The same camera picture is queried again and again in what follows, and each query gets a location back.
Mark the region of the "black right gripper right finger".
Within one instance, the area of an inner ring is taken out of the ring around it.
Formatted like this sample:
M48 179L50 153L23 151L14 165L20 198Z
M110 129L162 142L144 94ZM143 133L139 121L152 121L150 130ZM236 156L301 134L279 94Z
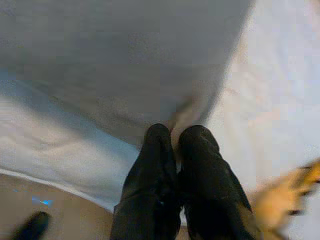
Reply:
M178 142L179 173L191 240L253 240L248 198L209 129L193 125Z

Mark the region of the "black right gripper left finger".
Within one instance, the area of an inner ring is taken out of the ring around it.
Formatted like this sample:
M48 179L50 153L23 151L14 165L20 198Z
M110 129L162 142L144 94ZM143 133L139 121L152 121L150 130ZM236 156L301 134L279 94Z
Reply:
M180 229L176 160L169 129L152 125L114 208L111 240L175 240Z

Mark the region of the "yellow cartoon print blanket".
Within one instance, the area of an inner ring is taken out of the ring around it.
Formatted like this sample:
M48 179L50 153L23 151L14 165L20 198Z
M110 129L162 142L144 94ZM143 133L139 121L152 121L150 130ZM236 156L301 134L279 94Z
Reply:
M289 240L281 233L290 218L305 211L304 199L320 184L320 157L266 185L253 200L253 212L263 240Z

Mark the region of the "grey plush pillow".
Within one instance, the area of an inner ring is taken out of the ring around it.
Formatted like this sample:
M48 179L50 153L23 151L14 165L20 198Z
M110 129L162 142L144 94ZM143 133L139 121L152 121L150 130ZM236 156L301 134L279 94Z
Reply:
M206 121L255 0L0 0L0 70L140 145Z

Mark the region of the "white quilted mattress pad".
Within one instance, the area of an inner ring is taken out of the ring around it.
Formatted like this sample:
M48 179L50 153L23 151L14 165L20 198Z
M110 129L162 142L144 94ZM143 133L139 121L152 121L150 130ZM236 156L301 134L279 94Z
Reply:
M251 204L320 158L320 0L254 0L199 124L215 135ZM0 240L38 208L53 218L45 240L108 240L143 138L134 145L110 135L0 69Z

